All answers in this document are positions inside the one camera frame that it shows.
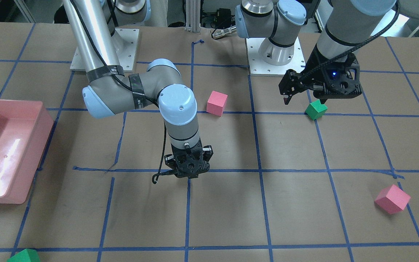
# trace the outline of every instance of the pink bin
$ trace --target pink bin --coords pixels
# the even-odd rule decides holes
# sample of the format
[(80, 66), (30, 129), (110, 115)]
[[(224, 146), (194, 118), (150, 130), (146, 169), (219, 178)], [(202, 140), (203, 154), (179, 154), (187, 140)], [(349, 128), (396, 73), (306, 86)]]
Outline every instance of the pink bin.
[(0, 100), (0, 203), (25, 202), (52, 126), (42, 102)]

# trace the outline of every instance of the pink cube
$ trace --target pink cube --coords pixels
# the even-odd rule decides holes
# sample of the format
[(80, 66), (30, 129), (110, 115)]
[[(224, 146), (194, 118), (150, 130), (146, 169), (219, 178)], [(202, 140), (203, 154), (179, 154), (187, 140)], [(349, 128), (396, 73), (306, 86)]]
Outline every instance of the pink cube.
[(226, 107), (227, 95), (212, 91), (206, 105), (206, 111), (213, 115), (222, 116)]
[(25, 201), (52, 126), (42, 102), (0, 100), (0, 203)]
[(407, 195), (407, 193), (393, 184), (392, 186), (381, 190), (374, 202), (389, 214), (395, 214), (405, 209), (410, 198), (411, 197)]

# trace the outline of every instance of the cable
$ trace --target cable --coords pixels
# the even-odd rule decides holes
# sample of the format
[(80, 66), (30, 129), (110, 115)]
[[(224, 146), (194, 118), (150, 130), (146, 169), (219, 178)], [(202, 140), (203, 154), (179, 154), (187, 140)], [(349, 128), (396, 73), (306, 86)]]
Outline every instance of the cable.
[(151, 182), (153, 182), (153, 184), (158, 183), (159, 176), (165, 175), (161, 173), (161, 167), (163, 166), (164, 152), (166, 151), (166, 134), (167, 134), (167, 130), (166, 130), (166, 124), (165, 124), (164, 125), (163, 152), (161, 153), (161, 161), (159, 162), (158, 173), (154, 174), (153, 177), (151, 178)]
[(315, 73), (316, 71), (322, 69), (325, 66), (328, 66), (330, 64), (332, 64), (334, 61), (338, 60), (339, 58), (342, 58), (346, 55), (349, 55), (352, 52), (357, 51), (359, 48), (362, 48), (363, 46), (369, 44), (371, 41), (375, 40), (376, 38), (380, 37), (384, 32), (386, 32), (387, 30), (389, 30), (389, 28), (392, 27), (392, 25), (394, 25), (394, 23), (397, 21), (397, 18), (400, 15), (400, 3), (399, 0), (397, 0), (395, 2), (395, 15), (392, 18), (392, 21), (386, 25), (385, 28), (383, 28), (381, 31), (379, 31), (377, 34), (373, 35), (372, 37), (366, 39), (365, 41), (363, 41), (362, 43), (357, 44), (356, 46), (354, 46), (353, 48), (345, 51), (344, 53), (341, 53), (339, 55), (334, 56), (333, 58), (329, 59), (328, 61), (325, 61), (317, 66), (315, 66), (314, 68), (312, 68), (310, 71), (306, 72), (301, 78), (298, 79), (298, 82), (300, 83), (301, 81), (305, 80), (308, 76), (311, 76), (312, 73)]
[[(222, 25), (224, 22), (226, 22), (227, 20), (229, 20), (229, 19), (233, 19), (235, 17), (235, 15), (231, 15), (231, 17), (228, 17), (228, 18), (226, 18), (226, 19), (224, 19), (222, 22), (220, 22), (219, 23), (219, 25)], [(214, 34), (214, 32), (216, 32), (216, 30), (218, 29), (218, 26), (216, 25), (216, 23), (215, 23), (215, 26), (214, 26), (215, 28), (214, 28), (214, 30), (213, 30), (213, 32), (211, 32), (211, 38), (213, 38), (214, 39), (214, 37), (213, 37), (213, 34)]]
[[(80, 20), (80, 24), (82, 25), (82, 28), (83, 28), (83, 30), (85, 31), (85, 34), (87, 35), (87, 37), (88, 37), (88, 41), (90, 41), (90, 44), (91, 44), (91, 46), (92, 46), (92, 48), (93, 48), (93, 51), (95, 52), (95, 54), (98, 56), (98, 58), (100, 59), (100, 61), (101, 61), (101, 63), (104, 65), (104, 66), (108, 66), (107, 64), (106, 64), (106, 62), (104, 61), (104, 59), (103, 59), (103, 57), (101, 56), (101, 53), (98, 51), (98, 49), (96, 48), (96, 45), (95, 45), (95, 42), (93, 42), (93, 39), (92, 39), (92, 37), (91, 37), (91, 35), (90, 35), (90, 32), (88, 31), (88, 29), (87, 29), (87, 26), (85, 25), (85, 22), (83, 21), (83, 18), (82, 18), (82, 16), (80, 15), (80, 11), (79, 11), (79, 9), (78, 9), (78, 7), (77, 7), (77, 5), (75, 4), (75, 2), (74, 2), (74, 0), (70, 0), (70, 3), (72, 4), (72, 6), (73, 6), (73, 8), (74, 8), (74, 10), (75, 10), (75, 13), (77, 13), (77, 16), (79, 17), (79, 20)], [(157, 107), (159, 107), (158, 106), (158, 104), (156, 103), (156, 101), (154, 101), (153, 99), (151, 99), (151, 98), (149, 98), (148, 96), (146, 96), (145, 94), (142, 94), (142, 93), (138, 93), (138, 92), (135, 92), (135, 91), (133, 91), (133, 89), (130, 87), (130, 86), (128, 86), (128, 85), (126, 85), (125, 83), (123, 83), (116, 75), (111, 75), (111, 77), (118, 83), (118, 84), (120, 84), (121, 86), (123, 86), (124, 88), (126, 88), (128, 91), (130, 91), (130, 92), (132, 92), (133, 94), (136, 94), (136, 95), (140, 95), (140, 96), (143, 96), (143, 97), (145, 97), (145, 99), (146, 100), (148, 100), (148, 101), (150, 101), (151, 103), (153, 103), (155, 106), (157, 106)]]

